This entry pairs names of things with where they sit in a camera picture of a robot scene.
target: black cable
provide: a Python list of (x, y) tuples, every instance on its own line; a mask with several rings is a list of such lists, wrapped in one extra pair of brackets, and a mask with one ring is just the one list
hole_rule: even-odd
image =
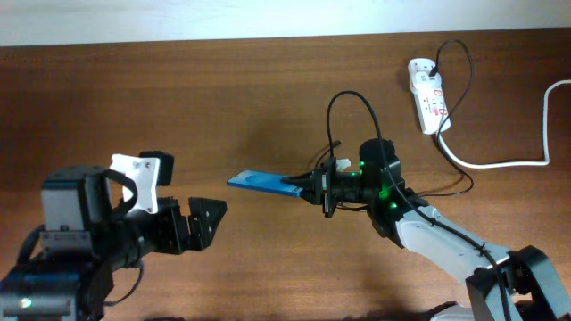
[[(368, 103), (367, 99), (352, 90), (345, 90), (337, 95), (335, 95), (332, 99), (331, 102), (329, 103), (329, 106), (327, 107), (327, 136), (329, 138), (329, 146), (333, 146), (333, 142), (331, 141), (331, 130), (330, 130), (330, 126), (329, 126), (329, 114), (331, 113), (331, 107), (333, 106), (333, 102), (335, 101), (335, 99), (337, 99), (339, 96), (341, 95), (346, 95), (346, 94), (351, 94), (351, 95), (356, 95), (357, 97), (359, 97), (361, 99), (361, 101), (363, 103), (365, 103), (365, 106), (368, 109), (368, 112), (371, 115), (371, 118), (373, 119), (373, 122), (375, 123), (375, 130), (377, 131), (377, 138), (378, 138), (378, 142), (379, 145), (381, 146), (381, 156), (383, 159), (383, 165), (386, 168), (389, 168), (389, 162), (386, 159), (386, 153), (385, 153), (385, 145), (383, 144), (383, 137), (381, 135), (381, 127), (378, 125), (378, 120), (377, 120), (377, 116), (375, 115), (375, 112), (373, 111), (373, 108), (371, 107), (371, 105)], [(391, 173), (390, 170), (386, 171), (387, 176), (389, 176), (389, 179), (391, 180), (391, 183), (393, 184), (393, 186), (397, 186), (396, 181), (394, 180), (393, 177), (393, 173)], [(438, 220), (436, 220), (435, 218), (430, 218), (428, 217), (425, 213), (423, 213), (421, 210), (419, 210), (417, 207), (415, 207), (410, 201), (409, 199), (406, 197), (406, 195), (404, 194), (404, 192), (400, 189), (400, 188), (394, 188), (394, 190), (396, 190), (399, 195), (401, 196), (401, 198), (415, 211), (417, 212), (417, 214), (425, 219), (427, 222), (429, 222), (430, 224), (432, 224), (433, 226), (438, 226), (454, 235), (456, 235), (457, 237), (459, 237), (460, 239), (464, 240), (465, 242), (469, 243), (470, 245), (472, 245), (474, 248), (476, 248), (478, 251), (480, 251), (480, 253), (486, 257), (488, 259), (488, 261), (490, 261), (490, 264), (492, 264), (492, 267), (495, 269), (496, 272), (496, 278), (497, 278), (497, 282), (498, 285), (500, 287), (500, 295), (501, 295), (501, 305), (503, 307), (503, 314), (504, 317), (506, 319), (506, 321), (511, 321), (511, 315), (509, 313), (509, 305), (508, 305), (508, 298), (506, 295), (506, 287), (505, 284), (503, 283), (503, 279), (501, 277), (501, 273), (500, 270), (498, 269), (498, 264), (496, 263), (495, 259), (493, 259), (492, 255), (490, 255), (490, 253), (488, 251), (486, 251), (484, 249), (485, 247), (485, 243), (480, 245), (478, 244), (478, 242), (474, 241), (473, 239), (471, 239), (469, 236), (464, 235), (463, 233), (461, 233), (460, 231), (455, 230), (452, 227), (449, 227), (441, 222), (439, 222)]]
[(119, 300), (116, 301), (106, 301), (103, 303), (103, 305), (105, 307), (109, 307), (112, 308), (116, 305), (118, 305), (119, 303), (123, 302), (126, 298), (128, 298), (129, 296), (131, 296), (131, 294), (133, 294), (133, 292), (137, 289), (137, 287), (139, 286), (139, 284), (141, 283), (141, 280), (143, 279), (143, 273), (145, 272), (145, 265), (143, 264), (142, 260), (139, 260), (138, 263), (135, 265), (135, 268), (139, 268), (139, 277), (137, 278), (137, 280), (135, 281), (135, 284), (133, 285), (133, 287), (131, 288), (131, 290), (129, 292), (127, 292), (127, 294), (125, 294), (122, 298), (120, 298)]
[(36, 248), (37, 240), (39, 240), (39, 234), (42, 232), (44, 232), (44, 225), (36, 227), (36, 229), (28, 234), (24, 242), (21, 244), (18, 259), (16, 260), (18, 264), (26, 264), (29, 262), (29, 258)]
[(137, 204), (137, 185), (131, 178), (126, 177), (124, 174), (121, 174), (120, 172), (113, 169), (107, 169), (105, 171), (105, 177), (119, 185), (126, 187), (133, 194), (133, 196), (131, 196), (128, 201), (120, 203), (116, 208), (112, 210), (111, 221), (116, 221), (119, 218), (127, 215), (133, 206)]
[(337, 208), (339, 210), (350, 210), (350, 211), (362, 211), (362, 210), (368, 210), (368, 205), (363, 205), (363, 206), (359, 206), (359, 207), (349, 207), (349, 206), (345, 206), (343, 204), (337, 206)]
[[(340, 140), (334, 141), (334, 142), (333, 142), (333, 148), (336, 148), (336, 147), (339, 146), (340, 144), (341, 144), (341, 141), (340, 141)], [(331, 146), (329, 146), (329, 148), (328, 148), (326, 151), (324, 151), (324, 152), (321, 154), (321, 156), (319, 156), (318, 161), (315, 162), (315, 166), (313, 167), (313, 169), (316, 169), (316, 168), (319, 166), (321, 160), (323, 160), (323, 158), (329, 153), (329, 150), (330, 150), (330, 149), (331, 149)]]
[(462, 93), (459, 100), (456, 102), (456, 104), (454, 104), (454, 107), (452, 107), (452, 109), (450, 110), (448, 115), (440, 123), (440, 126), (438, 127), (438, 131), (436, 132), (436, 147), (438, 148), (438, 151), (440, 152), (440, 154), (442, 154), (444, 156), (444, 158), (462, 176), (465, 176), (470, 180), (470, 186), (468, 188), (466, 188), (465, 190), (462, 190), (459, 192), (454, 192), (454, 193), (424, 193), (424, 194), (419, 195), (420, 197), (428, 197), (428, 196), (444, 197), (444, 196), (462, 195), (464, 193), (469, 192), (474, 187), (474, 179), (472, 179), (472, 177), (466, 171), (464, 171), (464, 169), (461, 169), (456, 164), (456, 162), (454, 162), (454, 160), (452, 160), (452, 158), (450, 156), (448, 156), (448, 154), (442, 148), (442, 144), (440, 143), (440, 136), (442, 135), (442, 129), (443, 129), (444, 124), (446, 123), (446, 121), (448, 121), (448, 119), (452, 116), (452, 114), (458, 109), (458, 106), (460, 105), (460, 103), (462, 103), (462, 100), (464, 100), (464, 97), (466, 97), (466, 95), (468, 94), (468, 91), (470, 90), (470, 87), (472, 87), (472, 83), (474, 82), (474, 63), (472, 62), (472, 57), (470, 56), (470, 52), (469, 52), (466, 44), (464, 44), (461, 40), (457, 40), (457, 39), (450, 39), (450, 40), (445, 41), (443, 44), (441, 44), (440, 48), (438, 48), (438, 51), (436, 52), (436, 64), (435, 64), (434, 68), (432, 68), (432, 70), (430, 70), (429, 77), (433, 77), (436, 75), (436, 73), (438, 73), (438, 63), (440, 62), (440, 52), (442, 51), (442, 49), (446, 45), (453, 44), (453, 43), (457, 43), (457, 44), (461, 45), (462, 48), (464, 49), (464, 52), (466, 53), (466, 56), (468, 58), (468, 62), (470, 63), (470, 80), (468, 81), (468, 85), (466, 86), (466, 89), (464, 89), (464, 93)]

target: white power strip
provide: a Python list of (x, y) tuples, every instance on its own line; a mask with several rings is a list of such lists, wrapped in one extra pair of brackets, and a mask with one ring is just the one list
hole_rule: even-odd
[[(434, 66), (435, 63), (427, 58), (417, 58), (409, 62), (410, 91), (417, 103), (420, 127), (427, 135), (436, 134), (441, 122), (448, 115), (440, 74), (429, 76)], [(450, 119), (447, 119), (442, 131), (450, 128), (450, 125)]]
[[(436, 134), (441, 122), (448, 115), (446, 102), (444, 101), (444, 94), (442, 89), (442, 78), (439, 73), (430, 77), (430, 71), (434, 68), (435, 63), (427, 58), (417, 58), (409, 62), (409, 75), (410, 75), (410, 90), (414, 94), (415, 102), (417, 104), (418, 119), (422, 132), (427, 135)], [(505, 161), (500, 163), (491, 164), (471, 164), (458, 158), (450, 150), (444, 142), (444, 138), (440, 136), (439, 142), (450, 158), (457, 164), (470, 168), (470, 169), (496, 169), (512, 166), (546, 166), (550, 163), (550, 152), (547, 139), (547, 110), (550, 92), (553, 88), (563, 85), (571, 84), (571, 79), (561, 80), (551, 85), (543, 97), (543, 160), (537, 161)], [(450, 128), (450, 119), (444, 123), (442, 131)]]

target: white bracket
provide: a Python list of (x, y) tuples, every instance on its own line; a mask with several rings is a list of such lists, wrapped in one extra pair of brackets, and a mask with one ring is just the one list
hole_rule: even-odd
[[(138, 158), (122, 154), (113, 154), (110, 169), (116, 170), (132, 179), (137, 186), (137, 203), (131, 210), (144, 210), (151, 214), (156, 213), (157, 181), (161, 161), (158, 158)], [(127, 201), (133, 194), (123, 187), (123, 200)]]
[(337, 171), (344, 171), (351, 166), (351, 161), (349, 159), (337, 160), (335, 165)]

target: blue object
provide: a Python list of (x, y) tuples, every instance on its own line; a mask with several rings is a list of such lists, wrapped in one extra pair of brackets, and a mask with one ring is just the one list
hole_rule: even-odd
[(281, 182), (287, 175), (245, 170), (228, 180), (228, 186), (249, 189), (253, 191), (276, 193), (285, 196), (300, 197), (302, 188)]

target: wooden table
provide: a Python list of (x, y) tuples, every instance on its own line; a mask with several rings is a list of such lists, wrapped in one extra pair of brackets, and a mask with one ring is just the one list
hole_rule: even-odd
[[(243, 169), (307, 170), (327, 143), (327, 104), (344, 89), (372, 103), (408, 186), (453, 183), (459, 175), (420, 133), (407, 72), (449, 38), (463, 39), (476, 65), (445, 134), (451, 149), (478, 163), (539, 160), (543, 94), (571, 76), (571, 29), (1, 48), (0, 275), (43, 220), (49, 172), (163, 150), (176, 161), (160, 195), (223, 199), (228, 213), (207, 251), (145, 257), (141, 286), (106, 319), (342, 319), (468, 303), (464, 286), (379, 237), (363, 213), (325, 219), (301, 200), (226, 186)], [(445, 50), (441, 72), (451, 105), (468, 80), (458, 47)], [(542, 249), (571, 290), (569, 89), (550, 96), (549, 167), (470, 170), (472, 192), (431, 203), (486, 240)], [(332, 129), (343, 140), (336, 154), (353, 163), (374, 136), (351, 97), (338, 100)], [(117, 272), (110, 299), (136, 274)]]

